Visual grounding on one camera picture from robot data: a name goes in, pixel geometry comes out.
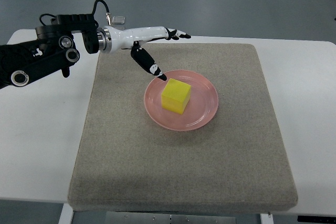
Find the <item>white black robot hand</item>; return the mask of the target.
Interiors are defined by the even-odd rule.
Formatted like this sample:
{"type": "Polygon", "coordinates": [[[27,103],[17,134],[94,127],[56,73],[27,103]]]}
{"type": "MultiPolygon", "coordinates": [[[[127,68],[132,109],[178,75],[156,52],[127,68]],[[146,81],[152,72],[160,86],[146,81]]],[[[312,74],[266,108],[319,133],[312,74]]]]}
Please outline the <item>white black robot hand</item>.
{"type": "Polygon", "coordinates": [[[119,49],[129,49],[133,60],[146,72],[166,81],[166,75],[156,64],[151,55],[143,48],[143,44],[160,39],[179,40],[190,39],[191,36],[177,29],[157,27],[142,27],[118,30],[112,26],[104,26],[97,30],[99,50],[111,54],[119,49]]]}

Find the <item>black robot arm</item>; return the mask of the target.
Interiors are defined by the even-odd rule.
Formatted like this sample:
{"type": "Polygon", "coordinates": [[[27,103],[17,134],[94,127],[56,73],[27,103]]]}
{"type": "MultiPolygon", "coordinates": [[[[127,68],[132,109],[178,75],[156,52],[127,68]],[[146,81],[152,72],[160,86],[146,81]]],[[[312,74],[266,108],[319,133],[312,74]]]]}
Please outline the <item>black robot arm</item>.
{"type": "Polygon", "coordinates": [[[74,33],[81,33],[90,54],[99,50],[98,23],[93,14],[56,15],[50,25],[35,29],[35,40],[1,46],[1,88],[24,87],[58,70],[67,78],[80,58],[74,33]]]}

